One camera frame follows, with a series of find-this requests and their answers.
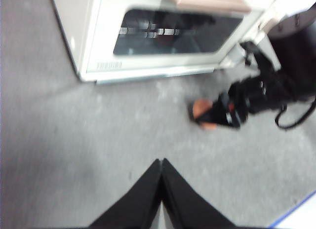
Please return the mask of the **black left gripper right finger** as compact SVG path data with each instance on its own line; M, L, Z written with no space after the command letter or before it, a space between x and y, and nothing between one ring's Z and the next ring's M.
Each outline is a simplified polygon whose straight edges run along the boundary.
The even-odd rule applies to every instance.
M162 201L176 229L234 229L236 226L182 177L165 158L162 161Z

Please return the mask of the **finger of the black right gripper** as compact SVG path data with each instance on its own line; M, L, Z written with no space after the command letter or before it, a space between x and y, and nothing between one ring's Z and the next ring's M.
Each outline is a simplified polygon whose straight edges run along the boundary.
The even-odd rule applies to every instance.
M211 101L212 106L234 106L233 99L230 98L229 94L222 92L219 94L218 98L214 101Z
M211 102L194 102L191 114L193 121L204 129L214 130L217 126L240 129L241 126L232 113L222 106L212 106Z

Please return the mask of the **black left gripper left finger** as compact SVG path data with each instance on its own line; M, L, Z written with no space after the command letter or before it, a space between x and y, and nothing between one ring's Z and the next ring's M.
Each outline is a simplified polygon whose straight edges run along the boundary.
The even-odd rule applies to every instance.
M149 229L160 204L161 164L156 159L130 190L90 229Z

